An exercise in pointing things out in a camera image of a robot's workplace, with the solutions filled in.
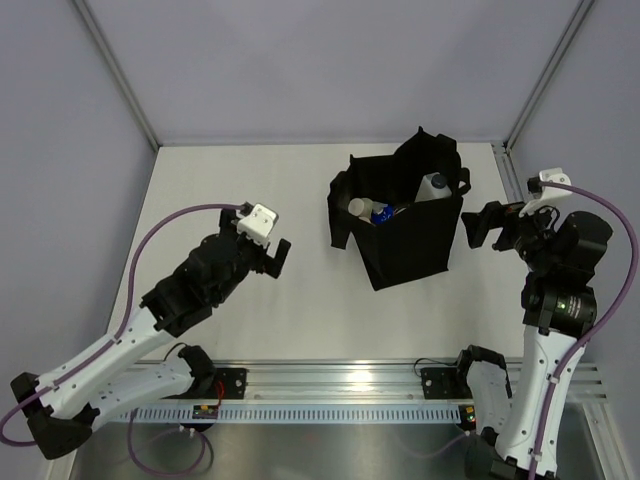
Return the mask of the white bottle grey cap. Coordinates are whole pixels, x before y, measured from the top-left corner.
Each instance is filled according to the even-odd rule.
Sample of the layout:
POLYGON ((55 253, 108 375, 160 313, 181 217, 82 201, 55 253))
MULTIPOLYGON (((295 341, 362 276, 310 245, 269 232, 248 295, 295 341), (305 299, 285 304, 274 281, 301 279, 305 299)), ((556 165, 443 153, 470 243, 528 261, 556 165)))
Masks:
POLYGON ((415 196, 415 202, 446 199, 452 196, 447 177, 439 172, 424 175, 415 196))

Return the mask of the black canvas bag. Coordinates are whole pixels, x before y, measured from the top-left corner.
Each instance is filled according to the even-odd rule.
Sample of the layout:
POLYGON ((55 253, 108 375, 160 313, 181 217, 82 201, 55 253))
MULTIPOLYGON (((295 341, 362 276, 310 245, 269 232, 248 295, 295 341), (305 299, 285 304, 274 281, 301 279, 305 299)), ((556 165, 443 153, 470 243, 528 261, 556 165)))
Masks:
POLYGON ((351 156, 329 186, 331 246, 345 249, 355 239, 374 290, 445 272, 470 190, 457 142, 443 134, 419 129, 390 155, 351 156), (422 179, 433 173, 444 175, 451 194, 418 202, 422 179), (394 214, 379 225, 367 223, 348 212, 354 198, 387 204, 394 214))

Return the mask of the orange spray bottle blue top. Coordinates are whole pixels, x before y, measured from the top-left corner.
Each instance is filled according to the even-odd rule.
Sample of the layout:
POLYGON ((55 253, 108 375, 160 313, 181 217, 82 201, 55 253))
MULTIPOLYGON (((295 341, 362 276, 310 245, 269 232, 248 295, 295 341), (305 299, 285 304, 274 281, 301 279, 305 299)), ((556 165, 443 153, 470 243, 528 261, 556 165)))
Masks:
POLYGON ((408 204, 393 206, 390 204, 374 202, 370 214, 370 222, 373 225, 381 225, 394 218, 408 208, 408 204))

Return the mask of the green frosted bottle beige cap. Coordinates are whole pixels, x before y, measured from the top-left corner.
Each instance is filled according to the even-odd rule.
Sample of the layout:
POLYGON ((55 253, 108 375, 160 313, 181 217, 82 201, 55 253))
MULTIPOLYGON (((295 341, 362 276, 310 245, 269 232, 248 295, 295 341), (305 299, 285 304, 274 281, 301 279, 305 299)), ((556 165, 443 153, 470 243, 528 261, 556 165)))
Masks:
POLYGON ((348 212, 358 218, 370 219, 373 212, 373 201, 369 198, 352 198, 348 204, 348 212))

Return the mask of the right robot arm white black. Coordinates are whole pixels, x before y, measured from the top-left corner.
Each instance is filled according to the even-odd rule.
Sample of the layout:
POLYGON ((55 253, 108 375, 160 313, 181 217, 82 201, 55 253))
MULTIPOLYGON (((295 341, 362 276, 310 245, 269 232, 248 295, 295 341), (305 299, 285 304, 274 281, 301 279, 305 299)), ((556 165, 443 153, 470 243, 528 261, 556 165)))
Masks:
POLYGON ((594 326, 597 302, 589 282, 613 234, 599 216, 577 211, 558 219, 553 206, 525 212, 524 203, 487 203, 461 216, 468 244, 500 235, 498 252, 515 251, 528 274, 521 293, 524 347, 512 385, 503 355, 476 345, 463 350, 454 388, 472 397, 476 436, 465 454, 469 479, 554 479, 558 434, 572 376, 594 326))

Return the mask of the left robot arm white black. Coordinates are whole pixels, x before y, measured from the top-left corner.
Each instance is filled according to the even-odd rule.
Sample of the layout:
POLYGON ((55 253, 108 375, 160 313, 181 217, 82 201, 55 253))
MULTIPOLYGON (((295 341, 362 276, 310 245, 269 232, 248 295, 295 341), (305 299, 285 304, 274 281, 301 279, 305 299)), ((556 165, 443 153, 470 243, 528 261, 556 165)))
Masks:
POLYGON ((250 273, 280 276, 291 244, 281 240, 275 255, 268 254, 278 214, 259 203, 216 208, 218 232, 205 237, 139 305, 128 299, 116 330, 47 373, 23 372, 11 381, 13 410, 24 414, 32 435, 27 446, 47 460, 58 459, 141 404, 186 393, 200 399, 213 391, 216 368, 198 346, 137 377, 122 374, 210 318, 250 273))

